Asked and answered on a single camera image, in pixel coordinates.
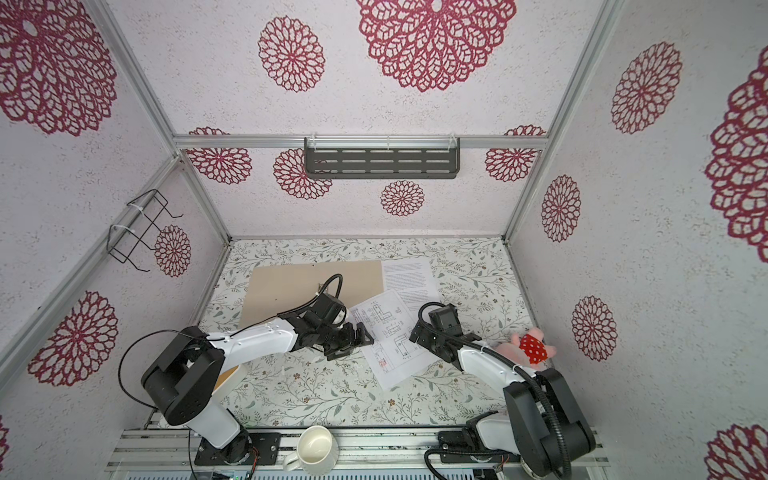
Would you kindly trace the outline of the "white technical drawing sheet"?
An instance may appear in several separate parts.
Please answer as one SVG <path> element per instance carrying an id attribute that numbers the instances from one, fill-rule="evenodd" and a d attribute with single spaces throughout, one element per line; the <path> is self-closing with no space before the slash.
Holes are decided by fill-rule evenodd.
<path id="1" fill-rule="evenodd" d="M 419 308 L 441 302 L 439 293 L 387 290 L 350 309 L 352 322 L 362 323 L 374 343 L 362 348 L 374 377 L 385 391 L 424 373 L 436 359 L 409 340 Z"/>

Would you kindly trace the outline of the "white printed text sheet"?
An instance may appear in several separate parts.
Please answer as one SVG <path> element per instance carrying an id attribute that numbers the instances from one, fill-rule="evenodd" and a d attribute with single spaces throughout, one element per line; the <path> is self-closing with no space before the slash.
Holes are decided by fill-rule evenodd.
<path id="1" fill-rule="evenodd" d="M 428 302 L 441 302 L 439 285 L 426 257 L 381 262 L 384 290 L 395 291 L 414 314 Z"/>

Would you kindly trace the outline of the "beige manila folder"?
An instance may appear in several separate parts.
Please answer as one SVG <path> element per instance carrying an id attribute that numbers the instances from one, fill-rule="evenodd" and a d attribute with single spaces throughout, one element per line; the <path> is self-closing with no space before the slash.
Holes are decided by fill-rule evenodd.
<path id="1" fill-rule="evenodd" d="M 262 323 L 306 303 L 333 274 L 343 276 L 338 298 L 346 307 L 384 292 L 379 260 L 256 267 L 250 276 L 238 327 Z"/>

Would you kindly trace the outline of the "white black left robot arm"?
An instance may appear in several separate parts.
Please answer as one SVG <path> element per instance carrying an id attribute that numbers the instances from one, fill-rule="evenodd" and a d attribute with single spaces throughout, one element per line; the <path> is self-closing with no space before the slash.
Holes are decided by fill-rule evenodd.
<path id="1" fill-rule="evenodd" d="M 171 426 L 197 433 L 218 450 L 245 439 L 240 422 L 214 398 L 221 374 L 258 358 L 305 348 L 328 361 L 374 343 L 362 323 L 346 321 L 336 297 L 320 293 L 308 304 L 281 312 L 235 333 L 205 333 L 188 327 L 147 368 L 141 386 Z"/>

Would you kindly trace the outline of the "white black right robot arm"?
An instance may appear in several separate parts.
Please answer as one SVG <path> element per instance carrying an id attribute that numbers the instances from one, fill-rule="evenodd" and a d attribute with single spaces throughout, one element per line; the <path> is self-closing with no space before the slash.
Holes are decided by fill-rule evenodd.
<path id="1" fill-rule="evenodd" d="M 596 449 L 596 439 L 563 375 L 535 371 L 503 355 L 478 335 L 464 332 L 452 304 L 430 301 L 418 311 L 410 341 L 439 359 L 502 391 L 506 411 L 492 411 L 468 421 L 460 449 L 430 448 L 423 458 L 437 479 L 434 455 L 515 457 L 529 477 L 573 476 L 572 462 Z"/>

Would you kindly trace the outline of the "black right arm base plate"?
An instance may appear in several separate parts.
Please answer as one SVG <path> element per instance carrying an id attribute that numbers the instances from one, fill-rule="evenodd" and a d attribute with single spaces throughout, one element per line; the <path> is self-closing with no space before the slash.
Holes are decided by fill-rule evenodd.
<path id="1" fill-rule="evenodd" d="M 506 413 L 491 411 L 470 419 L 460 430 L 438 433 L 442 463 L 518 462 L 520 455 Z"/>

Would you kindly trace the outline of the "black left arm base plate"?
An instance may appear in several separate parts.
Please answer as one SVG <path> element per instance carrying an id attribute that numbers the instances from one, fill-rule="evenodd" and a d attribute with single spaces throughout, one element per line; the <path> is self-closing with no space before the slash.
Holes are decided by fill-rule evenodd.
<path id="1" fill-rule="evenodd" d="M 276 432 L 242 430 L 222 448 L 202 439 L 193 460 L 195 466 L 272 466 L 277 462 L 282 435 Z"/>

